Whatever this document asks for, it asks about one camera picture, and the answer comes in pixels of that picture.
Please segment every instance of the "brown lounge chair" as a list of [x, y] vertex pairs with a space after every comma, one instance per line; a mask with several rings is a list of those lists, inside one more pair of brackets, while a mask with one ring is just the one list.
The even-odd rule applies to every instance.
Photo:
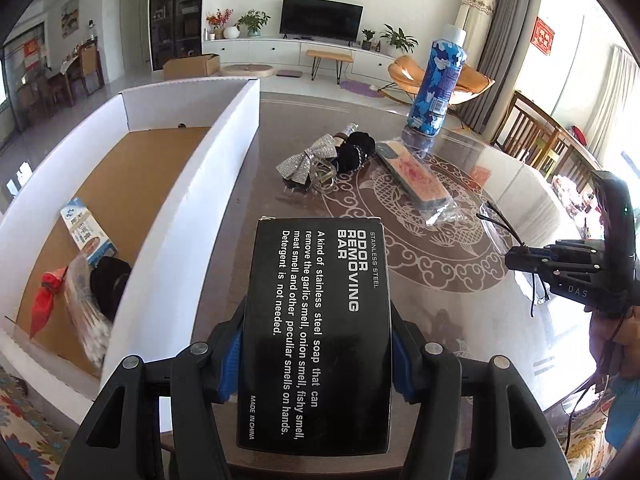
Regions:
[[[420, 68], [411, 56], [400, 56], [389, 65], [388, 72], [394, 82], [381, 88], [379, 92], [399, 103], [411, 104], [389, 95], [385, 92], [385, 89], [399, 88], [406, 92], [413, 101], [424, 79], [424, 70]], [[459, 105], [469, 101], [479, 96], [494, 83], [493, 79], [489, 79], [487, 76], [465, 65], [462, 67], [460, 78], [451, 95], [449, 105]]]

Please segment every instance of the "human hand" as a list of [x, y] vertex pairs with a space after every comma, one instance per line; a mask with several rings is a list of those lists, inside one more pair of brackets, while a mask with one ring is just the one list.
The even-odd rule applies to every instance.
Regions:
[[[609, 319], [596, 311], [591, 314], [589, 325], [589, 350], [598, 364], [605, 343], [616, 331], [620, 319]], [[624, 347], [620, 376], [625, 379], [640, 378], [640, 306], [632, 307], [632, 315], [624, 320], [613, 339]]]

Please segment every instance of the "silver bow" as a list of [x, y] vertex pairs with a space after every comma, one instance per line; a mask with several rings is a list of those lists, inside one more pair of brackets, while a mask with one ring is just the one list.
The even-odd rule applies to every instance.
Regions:
[[311, 169], [311, 160], [316, 158], [332, 158], [338, 156], [335, 151], [334, 138], [326, 134], [320, 137], [304, 152], [291, 155], [276, 166], [278, 173], [287, 180], [293, 180], [298, 184], [306, 184], [306, 178]]

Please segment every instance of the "television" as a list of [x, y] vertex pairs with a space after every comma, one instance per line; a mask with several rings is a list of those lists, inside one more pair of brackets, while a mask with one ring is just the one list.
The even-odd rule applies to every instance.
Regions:
[[356, 41], [362, 6], [329, 0], [282, 0], [281, 34]]

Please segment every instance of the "purple mat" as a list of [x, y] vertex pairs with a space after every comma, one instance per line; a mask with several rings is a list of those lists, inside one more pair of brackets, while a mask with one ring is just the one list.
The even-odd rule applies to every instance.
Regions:
[[383, 97], [377, 91], [369, 88], [369, 85], [367, 83], [353, 81], [351, 79], [340, 81], [340, 88], [344, 88], [345, 90], [353, 92], [354, 94], [364, 95], [364, 97]]

